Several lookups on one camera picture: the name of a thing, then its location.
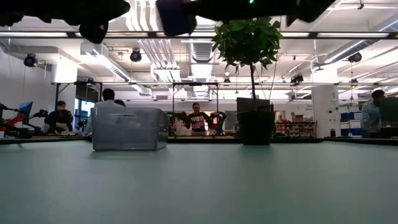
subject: potted plant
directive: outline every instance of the potted plant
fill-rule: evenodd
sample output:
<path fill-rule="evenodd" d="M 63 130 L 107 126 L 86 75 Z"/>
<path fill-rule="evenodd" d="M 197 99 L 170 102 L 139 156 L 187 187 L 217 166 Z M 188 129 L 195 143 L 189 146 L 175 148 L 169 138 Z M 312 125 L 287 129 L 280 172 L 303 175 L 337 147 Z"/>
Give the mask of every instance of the potted plant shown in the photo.
<path fill-rule="evenodd" d="M 277 61 L 280 22 L 271 24 L 270 17 L 236 20 L 222 23 L 215 27 L 213 51 L 218 49 L 220 57 L 229 66 L 250 67 L 252 98 L 254 109 L 238 113 L 239 136 L 245 145 L 269 145 L 272 128 L 275 123 L 273 111 L 257 108 L 256 89 L 254 84 L 255 64 L 260 63 L 265 69 Z"/>

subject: window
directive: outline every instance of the window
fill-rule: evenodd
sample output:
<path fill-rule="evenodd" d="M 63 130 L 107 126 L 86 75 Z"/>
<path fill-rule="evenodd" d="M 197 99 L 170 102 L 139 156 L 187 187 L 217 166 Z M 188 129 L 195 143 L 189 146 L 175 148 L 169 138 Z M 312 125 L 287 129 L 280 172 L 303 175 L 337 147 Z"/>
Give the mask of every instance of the window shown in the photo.
<path fill-rule="evenodd" d="M 73 121 L 74 127 L 77 128 L 77 124 L 80 121 L 86 121 L 90 117 L 90 111 L 94 107 L 94 103 L 85 101 L 79 98 L 75 99 L 75 119 Z"/>

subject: green leaves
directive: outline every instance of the green leaves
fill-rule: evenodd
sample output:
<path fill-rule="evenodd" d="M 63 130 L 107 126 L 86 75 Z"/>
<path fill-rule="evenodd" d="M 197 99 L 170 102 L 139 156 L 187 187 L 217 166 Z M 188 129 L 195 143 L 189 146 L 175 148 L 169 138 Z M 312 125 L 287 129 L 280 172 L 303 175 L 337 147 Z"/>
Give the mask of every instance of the green leaves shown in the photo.
<path fill-rule="evenodd" d="M 244 21 L 232 21 L 229 23 L 231 25 L 231 31 L 240 31 L 245 28 Z"/>
<path fill-rule="evenodd" d="M 283 38 L 279 32 L 280 22 L 271 24 L 271 17 L 229 21 L 215 28 L 216 35 L 212 51 L 218 49 L 220 58 L 227 66 L 239 67 L 260 62 L 267 69 L 277 61 L 280 49 L 279 40 Z"/>

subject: man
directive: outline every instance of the man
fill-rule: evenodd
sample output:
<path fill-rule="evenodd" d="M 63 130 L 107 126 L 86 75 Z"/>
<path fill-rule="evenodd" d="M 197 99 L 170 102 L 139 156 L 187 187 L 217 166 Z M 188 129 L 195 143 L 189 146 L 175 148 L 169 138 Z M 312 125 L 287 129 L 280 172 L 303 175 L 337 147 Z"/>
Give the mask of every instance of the man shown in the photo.
<path fill-rule="evenodd" d="M 384 91 L 376 90 L 372 93 L 373 100 L 362 106 L 362 138 L 370 138 L 370 131 L 378 131 L 381 127 L 380 102 L 384 98 Z"/>
<path fill-rule="evenodd" d="M 123 107 L 114 102 L 114 91 L 107 88 L 102 92 L 102 98 L 104 101 L 100 101 L 94 105 L 94 108 L 107 108 L 107 107 Z M 83 133 L 84 136 L 89 136 L 93 132 L 91 126 L 91 115 L 88 118 L 86 129 Z"/>
<path fill-rule="evenodd" d="M 51 112 L 44 123 L 49 126 L 46 133 L 61 133 L 63 131 L 72 131 L 73 115 L 66 110 L 67 104 L 64 101 L 57 102 L 57 110 Z"/>

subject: computer monitor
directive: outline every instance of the computer monitor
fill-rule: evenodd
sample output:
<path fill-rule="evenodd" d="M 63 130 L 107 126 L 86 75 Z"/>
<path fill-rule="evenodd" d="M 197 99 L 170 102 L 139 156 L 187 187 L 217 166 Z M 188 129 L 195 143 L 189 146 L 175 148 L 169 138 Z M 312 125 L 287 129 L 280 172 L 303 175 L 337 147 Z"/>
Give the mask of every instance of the computer monitor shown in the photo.
<path fill-rule="evenodd" d="M 23 103 L 19 105 L 18 115 L 24 115 L 25 118 L 23 121 L 27 121 L 30 116 L 30 111 L 32 110 L 33 102 Z"/>
<path fill-rule="evenodd" d="M 384 122 L 398 122 L 398 98 L 384 98 L 380 103 L 380 119 Z"/>
<path fill-rule="evenodd" d="M 254 109 L 254 102 L 252 98 L 240 98 L 236 99 L 236 111 L 238 113 L 252 111 Z M 271 104 L 269 100 L 257 99 L 257 109 L 261 111 L 271 111 Z"/>

